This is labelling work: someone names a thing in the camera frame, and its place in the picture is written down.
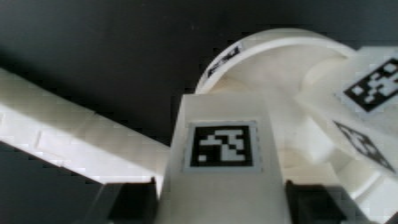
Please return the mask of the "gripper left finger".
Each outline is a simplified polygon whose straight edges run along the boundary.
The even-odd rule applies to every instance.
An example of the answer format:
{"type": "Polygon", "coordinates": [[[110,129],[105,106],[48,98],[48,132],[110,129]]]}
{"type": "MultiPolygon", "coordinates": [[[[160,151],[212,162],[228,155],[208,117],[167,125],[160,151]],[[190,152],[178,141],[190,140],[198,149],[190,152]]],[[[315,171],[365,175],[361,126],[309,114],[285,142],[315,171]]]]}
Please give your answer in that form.
{"type": "Polygon", "coordinates": [[[157,181],[102,186],[82,224],[155,224],[157,181]]]}

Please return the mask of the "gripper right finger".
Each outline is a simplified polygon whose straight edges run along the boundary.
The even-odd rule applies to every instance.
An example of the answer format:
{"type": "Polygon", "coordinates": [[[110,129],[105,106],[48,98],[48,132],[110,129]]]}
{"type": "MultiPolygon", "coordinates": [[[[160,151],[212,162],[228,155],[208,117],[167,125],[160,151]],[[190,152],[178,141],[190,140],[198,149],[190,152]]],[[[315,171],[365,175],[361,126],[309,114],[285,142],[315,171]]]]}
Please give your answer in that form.
{"type": "Polygon", "coordinates": [[[286,199],[293,224],[368,224],[368,217],[340,185],[286,181],[286,199]]]}

